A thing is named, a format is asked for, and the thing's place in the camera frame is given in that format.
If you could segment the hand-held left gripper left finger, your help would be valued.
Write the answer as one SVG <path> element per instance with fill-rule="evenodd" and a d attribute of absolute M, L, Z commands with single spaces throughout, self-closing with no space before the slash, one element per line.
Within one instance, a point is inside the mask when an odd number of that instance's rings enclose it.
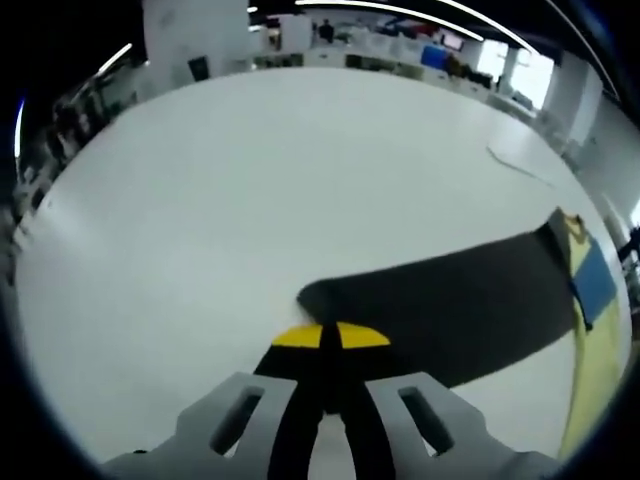
<path fill-rule="evenodd" d="M 184 409 L 149 451 L 107 463 L 110 479 L 304 479 L 323 409 L 318 325 L 277 336 L 255 371 Z"/>

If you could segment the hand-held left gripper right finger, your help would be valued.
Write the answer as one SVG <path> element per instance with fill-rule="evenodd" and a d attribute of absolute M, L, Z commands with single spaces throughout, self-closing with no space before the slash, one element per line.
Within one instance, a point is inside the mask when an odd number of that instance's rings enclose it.
<path fill-rule="evenodd" d="M 347 365 L 364 381 L 397 479 L 547 479 L 551 458 L 493 437 L 480 410 L 425 372 L 407 368 L 382 333 L 337 324 Z"/>

